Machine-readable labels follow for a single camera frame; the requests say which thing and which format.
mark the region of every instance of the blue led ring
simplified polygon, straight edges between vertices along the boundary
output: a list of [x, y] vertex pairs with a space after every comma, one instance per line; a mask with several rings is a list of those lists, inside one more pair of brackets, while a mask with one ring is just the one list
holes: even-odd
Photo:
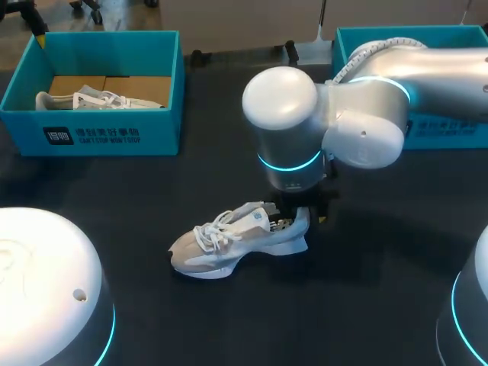
[[456, 310], [454, 309], [454, 291], [456, 289], [456, 283], [458, 282], [459, 273], [456, 277], [456, 281], [454, 281], [454, 285], [452, 286], [452, 292], [451, 292], [451, 309], [452, 309], [452, 316], [454, 318], [454, 323], [456, 324], [456, 328], [459, 332], [459, 335], [461, 336], [461, 339], [463, 339], [464, 344], [467, 346], [467, 348], [471, 351], [474, 357], [483, 365], [483, 366], [488, 366], [488, 364], [481, 358], [480, 355], [477, 354], [477, 352], [474, 350], [473, 346], [467, 341], [466, 337], [464, 336], [463, 331], [461, 330], [461, 327], [459, 326], [458, 318], [456, 317]]
[[387, 82], [388, 84], [395, 85], [399, 90], [405, 93], [406, 97], [409, 99], [409, 103], [411, 102], [410, 93], [403, 85], [401, 85], [399, 82], [395, 82], [392, 79], [384, 78], [382, 76], [361, 76], [359, 78], [352, 79], [350, 82], [365, 82], [367, 80], [376, 80], [377, 82]]
[[112, 339], [114, 337], [114, 331], [115, 331], [115, 307], [114, 307], [114, 321], [112, 322], [112, 330], [110, 332], [110, 338], [108, 339], [107, 345], [105, 346], [105, 349], [101, 354], [100, 358], [98, 359], [97, 363], [95, 364], [95, 366], [99, 366], [100, 363], [104, 360], [104, 357], [107, 354], [108, 349], [110, 348], [110, 344], [112, 343]]
[[273, 166], [271, 164], [268, 164], [259, 154], [258, 154], [258, 157], [259, 157], [259, 160], [261, 160], [261, 162], [266, 165], [268, 168], [270, 169], [273, 169], [273, 170], [276, 170], [278, 172], [295, 172], [297, 170], [300, 170], [300, 169], [303, 169], [305, 168], [306, 166], [310, 165], [313, 163], [313, 161], [315, 159], [317, 159], [319, 156], [320, 156], [320, 153], [322, 152], [322, 150], [320, 150], [317, 154], [315, 154], [313, 156], [312, 159], [310, 159], [308, 162], [302, 164], [302, 165], [299, 165], [299, 166], [295, 166], [294, 168], [278, 168], [277, 166]]

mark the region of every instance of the teal box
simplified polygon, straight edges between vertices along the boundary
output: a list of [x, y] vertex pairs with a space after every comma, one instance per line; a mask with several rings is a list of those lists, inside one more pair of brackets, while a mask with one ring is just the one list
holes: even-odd
[[[36, 94], [48, 92], [55, 75], [171, 76], [172, 83], [167, 108], [35, 111]], [[23, 156], [176, 155], [184, 89], [176, 31], [47, 33], [44, 49], [30, 39], [0, 118]]]
[[[441, 25], [417, 27], [338, 28], [332, 52], [336, 75], [356, 47], [372, 40], [409, 37], [431, 48], [488, 47], [488, 37], [479, 26]], [[488, 124], [453, 120], [428, 114], [411, 113], [405, 149], [488, 148]]]

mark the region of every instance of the shoe tongue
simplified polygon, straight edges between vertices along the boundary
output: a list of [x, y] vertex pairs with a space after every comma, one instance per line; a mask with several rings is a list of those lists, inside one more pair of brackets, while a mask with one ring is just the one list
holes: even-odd
[[262, 207], [251, 211], [236, 222], [231, 223], [229, 226], [232, 228], [232, 231], [235, 231], [236, 233], [241, 233], [256, 226], [260, 226], [266, 231], [270, 230], [268, 214]]
[[79, 89], [78, 93], [88, 95], [93, 98], [100, 98], [101, 96], [101, 91], [97, 89], [93, 89], [92, 87], [88, 85], [83, 85], [81, 89]]

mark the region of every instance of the shoebox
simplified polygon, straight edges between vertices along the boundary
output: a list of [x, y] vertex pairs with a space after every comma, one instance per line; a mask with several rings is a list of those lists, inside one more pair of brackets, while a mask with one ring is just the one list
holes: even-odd
[[[417, 27], [338, 28], [332, 51], [336, 75], [356, 47], [372, 40], [410, 37], [431, 48], [488, 47], [488, 37], [478, 26], [445, 25]], [[488, 124], [454, 120], [429, 114], [411, 113], [405, 149], [488, 148]]]
[[[35, 111], [39, 92], [83, 85], [160, 103], [160, 109]], [[0, 104], [23, 156], [162, 156], [178, 153], [185, 70], [178, 32], [47, 33], [31, 38]]]

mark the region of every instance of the sneaker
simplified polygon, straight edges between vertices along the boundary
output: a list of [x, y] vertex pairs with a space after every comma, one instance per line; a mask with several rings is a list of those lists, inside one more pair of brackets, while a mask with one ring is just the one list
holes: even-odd
[[36, 111], [59, 109], [147, 109], [164, 108], [154, 101], [126, 98], [110, 91], [99, 91], [84, 85], [72, 95], [52, 96], [41, 91], [36, 96]]
[[249, 202], [181, 236], [169, 249], [171, 264], [183, 275], [224, 278], [250, 252], [289, 255], [307, 250], [304, 235], [309, 225], [305, 207], [290, 219], [275, 204]]

